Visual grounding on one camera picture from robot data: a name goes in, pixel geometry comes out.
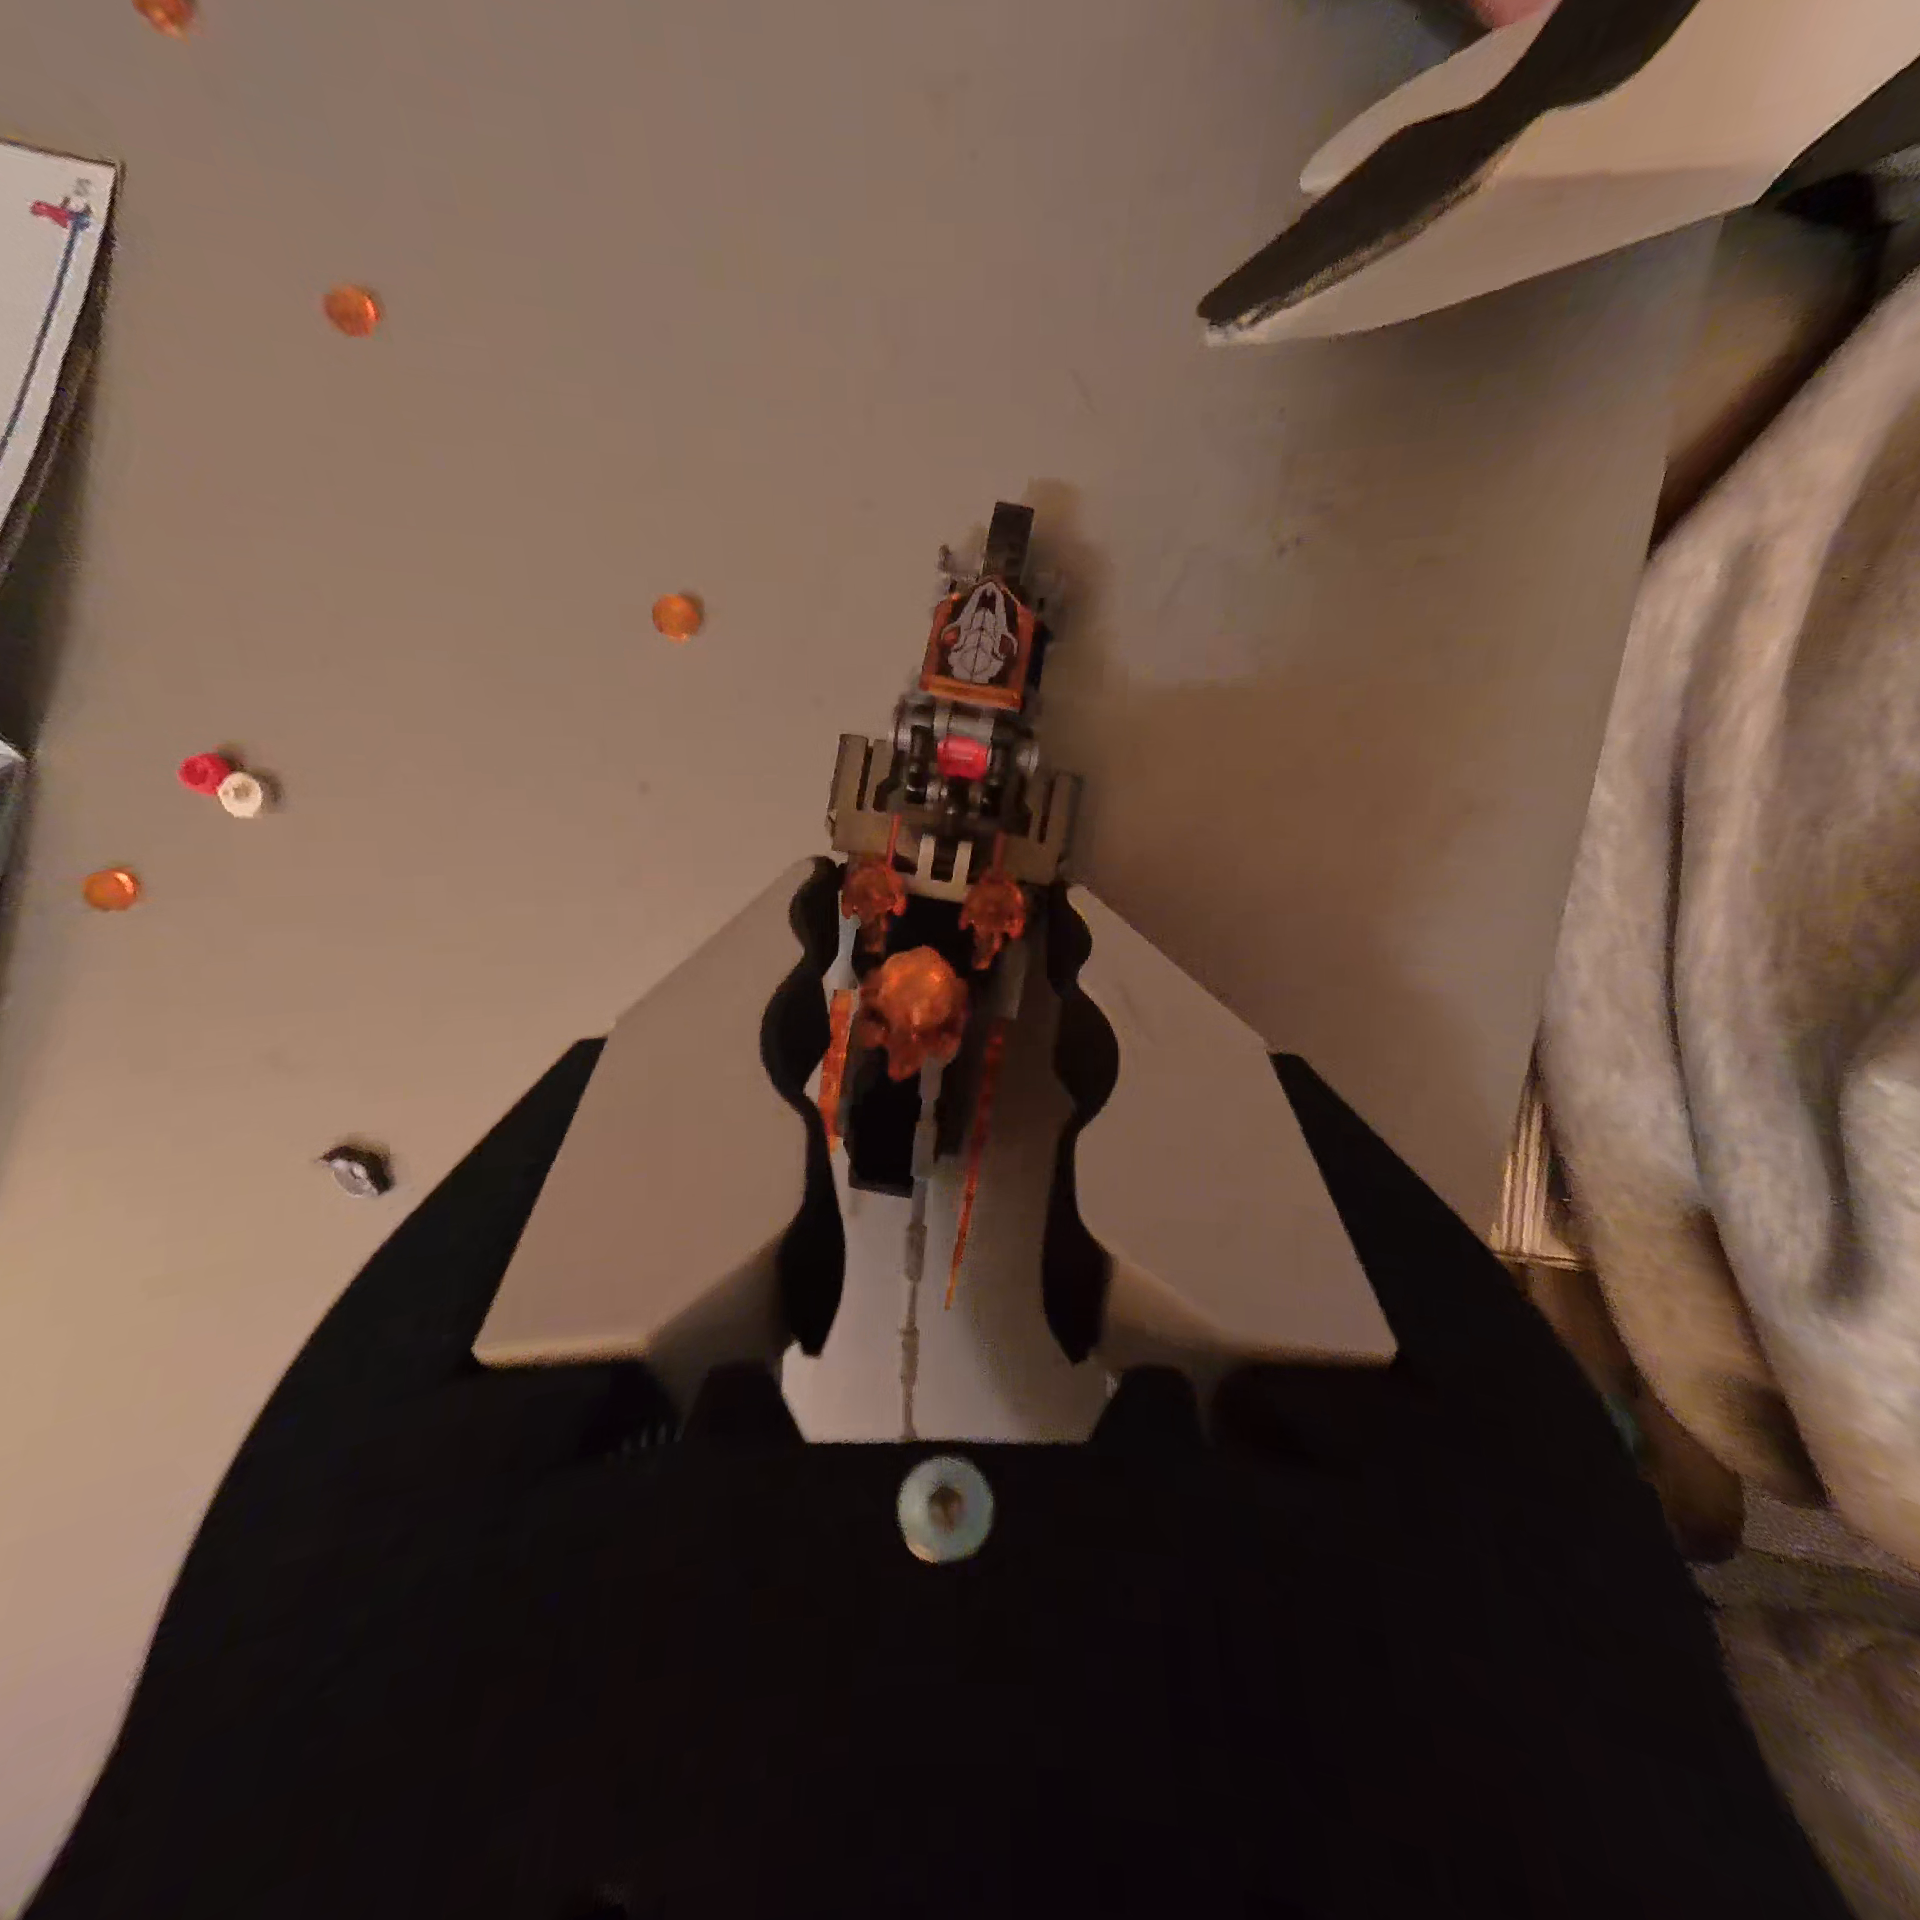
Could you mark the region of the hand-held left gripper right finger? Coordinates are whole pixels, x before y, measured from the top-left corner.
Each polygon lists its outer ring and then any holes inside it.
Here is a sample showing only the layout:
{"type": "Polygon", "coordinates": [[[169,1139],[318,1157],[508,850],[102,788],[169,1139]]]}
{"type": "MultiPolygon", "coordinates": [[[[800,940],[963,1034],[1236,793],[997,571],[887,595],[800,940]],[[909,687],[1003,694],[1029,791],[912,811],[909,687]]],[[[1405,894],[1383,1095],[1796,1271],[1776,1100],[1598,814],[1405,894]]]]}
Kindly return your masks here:
{"type": "Polygon", "coordinates": [[[1267,1046],[1089,889],[1046,909],[1068,1100],[1041,1308],[1072,1362],[1383,1367],[1397,1343],[1267,1046]]]}

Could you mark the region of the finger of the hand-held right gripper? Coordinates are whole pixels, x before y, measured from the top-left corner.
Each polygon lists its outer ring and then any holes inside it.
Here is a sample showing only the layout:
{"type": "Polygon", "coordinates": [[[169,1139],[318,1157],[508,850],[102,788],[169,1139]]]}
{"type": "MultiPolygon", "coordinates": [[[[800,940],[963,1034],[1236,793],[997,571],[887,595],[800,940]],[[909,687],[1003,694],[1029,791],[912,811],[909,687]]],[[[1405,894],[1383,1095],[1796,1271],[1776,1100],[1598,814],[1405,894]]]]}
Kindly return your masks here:
{"type": "Polygon", "coordinates": [[[1561,3],[1207,291],[1216,345],[1408,325],[1761,202],[1918,58],[1914,3],[1561,3]]]}
{"type": "Polygon", "coordinates": [[[1375,156],[1389,136],[1479,102],[1512,73],[1541,30],[1541,20],[1497,24],[1364,109],[1305,161],[1300,192],[1327,197],[1334,186],[1350,181],[1362,162],[1375,156]]]}

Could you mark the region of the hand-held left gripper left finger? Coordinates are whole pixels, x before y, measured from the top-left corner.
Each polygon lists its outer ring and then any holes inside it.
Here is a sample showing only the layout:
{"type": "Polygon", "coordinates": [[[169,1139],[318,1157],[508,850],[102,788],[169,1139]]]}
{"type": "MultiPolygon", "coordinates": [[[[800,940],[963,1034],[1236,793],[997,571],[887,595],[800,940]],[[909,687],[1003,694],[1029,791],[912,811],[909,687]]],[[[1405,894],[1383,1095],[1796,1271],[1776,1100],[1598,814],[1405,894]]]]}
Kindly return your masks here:
{"type": "Polygon", "coordinates": [[[817,1354],[847,1233],[809,1084],[840,870],[806,859],[612,1022],[473,1358],[639,1362],[675,1404],[728,1364],[817,1354]]]}

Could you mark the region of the lego motorcycle model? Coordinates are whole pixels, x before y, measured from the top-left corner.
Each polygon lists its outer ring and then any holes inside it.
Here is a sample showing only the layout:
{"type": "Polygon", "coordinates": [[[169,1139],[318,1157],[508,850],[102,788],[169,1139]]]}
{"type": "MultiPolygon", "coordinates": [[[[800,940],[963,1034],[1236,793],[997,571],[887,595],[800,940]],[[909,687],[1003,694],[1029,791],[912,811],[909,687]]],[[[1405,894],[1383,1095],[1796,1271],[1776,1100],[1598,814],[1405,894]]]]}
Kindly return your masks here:
{"type": "Polygon", "coordinates": [[[904,1202],[897,1426],[918,1437],[933,1193],[942,1307],[965,1273],[996,1096],[1061,880],[1082,783],[1040,737],[1050,626],[1035,513],[999,501],[973,555],[937,555],[919,665],[882,734],[837,740],[827,788],[837,952],[816,1109],[844,1184],[904,1202]]]}

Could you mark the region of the lego instruction booklet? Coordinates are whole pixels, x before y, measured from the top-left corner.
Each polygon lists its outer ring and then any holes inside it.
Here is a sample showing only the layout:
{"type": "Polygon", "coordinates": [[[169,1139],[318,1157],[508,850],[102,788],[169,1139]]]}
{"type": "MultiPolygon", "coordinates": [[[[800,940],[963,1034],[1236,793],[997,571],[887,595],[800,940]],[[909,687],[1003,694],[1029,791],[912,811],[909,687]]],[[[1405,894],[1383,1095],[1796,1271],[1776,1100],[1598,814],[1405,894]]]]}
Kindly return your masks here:
{"type": "Polygon", "coordinates": [[[2,144],[2,571],[11,573],[98,352],[122,175],[2,144]]]}

